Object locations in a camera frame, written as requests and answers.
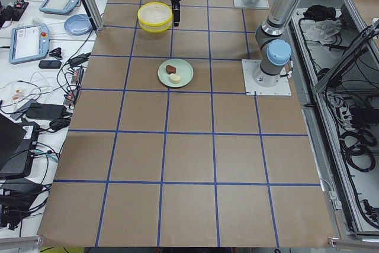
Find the black power adapter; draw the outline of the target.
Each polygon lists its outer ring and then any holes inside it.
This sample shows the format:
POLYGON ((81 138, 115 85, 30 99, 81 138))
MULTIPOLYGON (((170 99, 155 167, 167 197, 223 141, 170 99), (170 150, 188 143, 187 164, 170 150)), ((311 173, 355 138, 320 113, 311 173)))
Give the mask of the black power adapter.
POLYGON ((55 120, 63 117, 66 112, 64 105, 31 103, 26 117, 37 120, 55 120))

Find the centre yellow bamboo steamer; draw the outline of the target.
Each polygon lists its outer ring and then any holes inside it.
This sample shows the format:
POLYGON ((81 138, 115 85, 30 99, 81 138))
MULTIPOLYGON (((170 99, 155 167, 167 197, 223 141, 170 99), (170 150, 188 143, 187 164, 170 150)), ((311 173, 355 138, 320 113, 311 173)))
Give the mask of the centre yellow bamboo steamer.
POLYGON ((169 6, 161 2, 150 2, 137 12, 139 26, 149 33, 161 33, 172 26, 173 14, 169 6))

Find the teach pendant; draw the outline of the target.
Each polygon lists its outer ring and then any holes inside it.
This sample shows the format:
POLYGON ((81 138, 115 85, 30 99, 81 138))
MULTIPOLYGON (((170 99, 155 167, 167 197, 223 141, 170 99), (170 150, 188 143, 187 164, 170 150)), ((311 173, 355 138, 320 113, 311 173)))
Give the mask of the teach pendant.
POLYGON ((9 63, 19 64, 46 58, 50 31, 45 24, 13 28, 9 48, 9 63))
POLYGON ((79 0, 44 0, 39 11, 46 14, 68 15, 79 3, 79 0))

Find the near teach pendant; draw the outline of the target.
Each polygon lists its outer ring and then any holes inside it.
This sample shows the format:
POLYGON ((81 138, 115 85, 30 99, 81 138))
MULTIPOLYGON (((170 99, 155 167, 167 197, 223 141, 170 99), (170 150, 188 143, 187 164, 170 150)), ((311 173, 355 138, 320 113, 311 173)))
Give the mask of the near teach pendant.
POLYGON ((19 64, 46 58, 50 31, 45 24, 13 28, 9 48, 9 63, 19 64))

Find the blue plate on desk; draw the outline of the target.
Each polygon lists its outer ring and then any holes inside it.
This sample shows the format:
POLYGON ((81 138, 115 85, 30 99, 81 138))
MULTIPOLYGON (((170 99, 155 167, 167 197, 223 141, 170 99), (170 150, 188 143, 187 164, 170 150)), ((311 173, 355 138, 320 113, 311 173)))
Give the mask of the blue plate on desk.
POLYGON ((74 36, 80 36, 92 30, 91 22, 86 14, 76 14, 69 17, 63 27, 67 33, 74 36))

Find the black laptop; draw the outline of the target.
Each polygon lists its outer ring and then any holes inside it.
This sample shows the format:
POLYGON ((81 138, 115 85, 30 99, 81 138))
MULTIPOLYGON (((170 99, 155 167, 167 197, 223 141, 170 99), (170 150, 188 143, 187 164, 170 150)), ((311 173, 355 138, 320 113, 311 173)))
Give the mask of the black laptop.
POLYGON ((26 121, 16 123, 1 116, 1 179, 29 176, 38 141, 39 125, 26 121))

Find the brown steamed bun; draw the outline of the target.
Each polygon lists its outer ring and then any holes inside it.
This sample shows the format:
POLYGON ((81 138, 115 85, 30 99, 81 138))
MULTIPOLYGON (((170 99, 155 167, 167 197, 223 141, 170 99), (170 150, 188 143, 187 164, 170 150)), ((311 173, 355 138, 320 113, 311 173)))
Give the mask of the brown steamed bun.
POLYGON ((166 65, 165 66, 165 71, 169 75, 172 74, 172 73, 176 73, 176 67, 172 66, 172 65, 166 65))

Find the mint green plate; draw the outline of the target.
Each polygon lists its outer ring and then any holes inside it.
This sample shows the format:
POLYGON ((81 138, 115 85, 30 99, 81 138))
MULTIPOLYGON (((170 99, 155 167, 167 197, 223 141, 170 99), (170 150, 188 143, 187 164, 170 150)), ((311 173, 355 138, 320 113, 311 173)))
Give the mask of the mint green plate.
POLYGON ((169 59, 163 62, 158 68, 158 78, 167 87, 180 88, 187 85, 194 75, 192 66, 182 59, 169 59), (181 82, 179 84, 173 84, 169 81, 169 74, 165 71, 166 65, 172 65, 176 67, 176 74, 181 76, 181 82))

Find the far teach pendant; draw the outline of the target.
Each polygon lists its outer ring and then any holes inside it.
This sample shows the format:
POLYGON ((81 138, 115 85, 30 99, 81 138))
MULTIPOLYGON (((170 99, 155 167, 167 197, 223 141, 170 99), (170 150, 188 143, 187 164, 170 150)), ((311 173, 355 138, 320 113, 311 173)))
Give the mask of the far teach pendant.
POLYGON ((68 15, 79 3, 79 0, 44 0, 39 11, 46 14, 68 15))

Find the white steamed bun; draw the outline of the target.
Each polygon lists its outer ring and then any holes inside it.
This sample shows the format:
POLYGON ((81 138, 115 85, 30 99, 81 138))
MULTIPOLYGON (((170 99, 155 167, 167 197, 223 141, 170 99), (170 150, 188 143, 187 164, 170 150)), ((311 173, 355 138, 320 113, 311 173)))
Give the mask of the white steamed bun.
POLYGON ((181 76, 175 73, 169 75, 169 81, 173 84, 179 84, 181 82, 181 76))

